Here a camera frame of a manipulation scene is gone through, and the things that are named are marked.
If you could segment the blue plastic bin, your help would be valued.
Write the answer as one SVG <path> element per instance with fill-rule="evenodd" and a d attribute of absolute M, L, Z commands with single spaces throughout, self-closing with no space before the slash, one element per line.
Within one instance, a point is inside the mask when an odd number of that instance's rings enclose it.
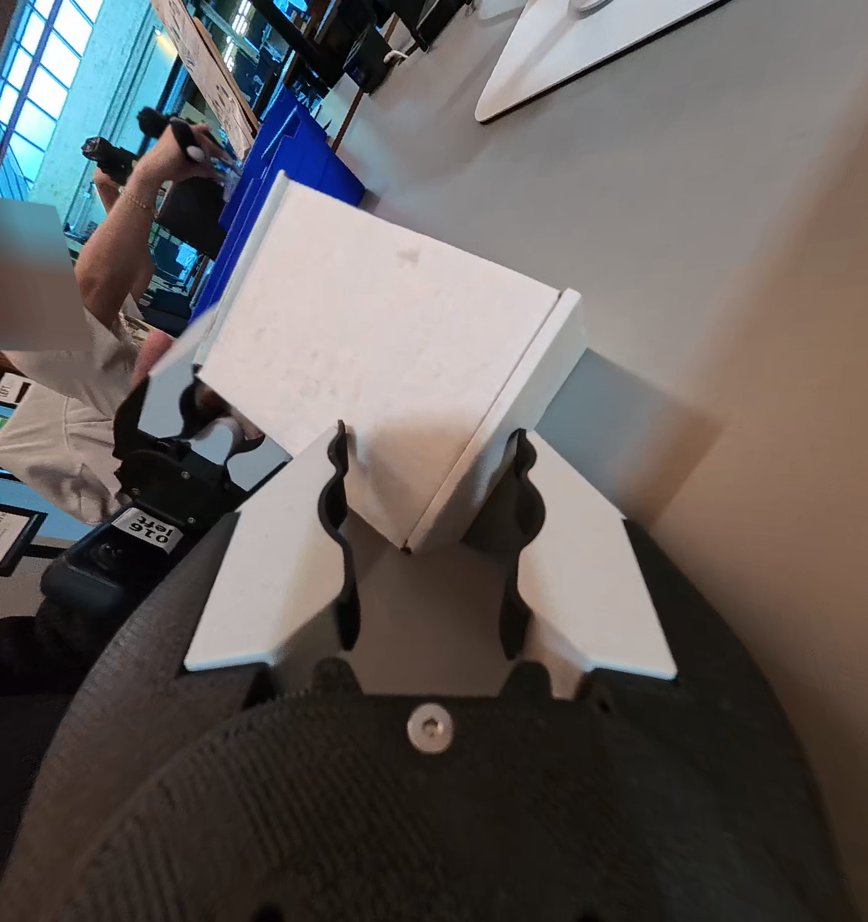
<path fill-rule="evenodd" d="M 358 206 L 366 193 L 360 180 L 332 151 L 326 131 L 309 110 L 289 89 L 280 88 L 266 110 L 242 176 L 220 214 L 225 237 L 212 259 L 190 322 L 220 299 L 280 174 L 352 206 Z"/>

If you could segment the black framed sign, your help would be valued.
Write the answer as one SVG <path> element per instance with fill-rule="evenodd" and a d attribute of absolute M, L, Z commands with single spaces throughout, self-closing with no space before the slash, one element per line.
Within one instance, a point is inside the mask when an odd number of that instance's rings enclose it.
<path fill-rule="evenodd" d="M 47 513 L 0 503 L 0 577 L 9 577 L 31 546 Z"/>

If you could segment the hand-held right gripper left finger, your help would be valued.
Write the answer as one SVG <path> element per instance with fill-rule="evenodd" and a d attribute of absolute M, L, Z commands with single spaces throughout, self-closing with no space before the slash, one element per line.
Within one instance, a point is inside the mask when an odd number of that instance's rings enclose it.
<path fill-rule="evenodd" d="M 342 534 L 348 469 L 347 431 L 338 421 L 241 505 L 185 655 L 187 671 L 311 672 L 354 649 L 361 606 Z"/>

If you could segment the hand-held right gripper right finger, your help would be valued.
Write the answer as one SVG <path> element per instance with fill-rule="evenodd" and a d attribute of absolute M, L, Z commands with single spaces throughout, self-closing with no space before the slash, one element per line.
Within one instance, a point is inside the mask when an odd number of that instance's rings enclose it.
<path fill-rule="evenodd" d="M 502 601 L 506 658 L 543 667 L 555 699 L 596 671 L 676 679 L 624 515 L 537 433 L 518 432 L 514 458 L 522 547 Z"/>

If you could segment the white cardboard mailer box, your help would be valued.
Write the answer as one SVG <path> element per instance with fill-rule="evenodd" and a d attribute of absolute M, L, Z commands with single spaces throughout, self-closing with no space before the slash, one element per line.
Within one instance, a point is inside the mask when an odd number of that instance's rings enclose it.
<path fill-rule="evenodd" d="M 289 455 L 335 421 L 348 502 L 392 545 L 459 540 L 587 349 L 557 290 L 280 174 L 220 303 L 197 375 Z"/>

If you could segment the beige instruction sheet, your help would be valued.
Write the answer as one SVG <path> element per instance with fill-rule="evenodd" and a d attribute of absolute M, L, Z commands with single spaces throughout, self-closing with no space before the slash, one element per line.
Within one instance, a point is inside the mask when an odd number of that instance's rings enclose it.
<path fill-rule="evenodd" d="M 258 123 L 209 33 L 181 1 L 151 1 L 177 56 L 220 123 L 236 158 L 245 161 Z"/>

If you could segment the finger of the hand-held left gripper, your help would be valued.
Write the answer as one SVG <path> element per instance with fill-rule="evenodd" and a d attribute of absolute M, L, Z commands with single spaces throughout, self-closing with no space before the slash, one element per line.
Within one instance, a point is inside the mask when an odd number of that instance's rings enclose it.
<path fill-rule="evenodd" d="M 220 399 L 197 379 L 198 352 L 213 313 L 194 320 L 178 338 L 151 329 L 140 345 L 132 389 L 117 409 L 114 455 L 130 455 L 171 440 L 201 435 L 220 417 Z"/>
<path fill-rule="evenodd" d="M 223 465 L 223 510 L 234 511 L 266 481 L 283 469 L 291 456 L 265 434 L 248 437 L 230 431 L 231 447 Z"/>

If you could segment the grey desk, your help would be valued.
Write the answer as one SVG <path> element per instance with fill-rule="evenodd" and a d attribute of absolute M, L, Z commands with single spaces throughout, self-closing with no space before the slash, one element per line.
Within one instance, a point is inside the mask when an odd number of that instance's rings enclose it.
<path fill-rule="evenodd" d="M 456 17 L 343 127 L 380 217 L 579 290 L 543 439 L 672 682 L 588 678 L 661 920 L 868 920 L 868 2 L 726 2 L 487 125 Z"/>

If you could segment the black charging dock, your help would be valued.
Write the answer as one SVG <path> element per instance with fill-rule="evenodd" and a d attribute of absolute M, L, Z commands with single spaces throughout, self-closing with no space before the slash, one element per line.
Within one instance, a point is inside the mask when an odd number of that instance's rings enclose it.
<path fill-rule="evenodd" d="M 375 27 L 368 26 L 348 53 L 343 72 L 364 94 L 372 94 L 390 72 L 387 56 L 392 51 L 383 35 Z"/>

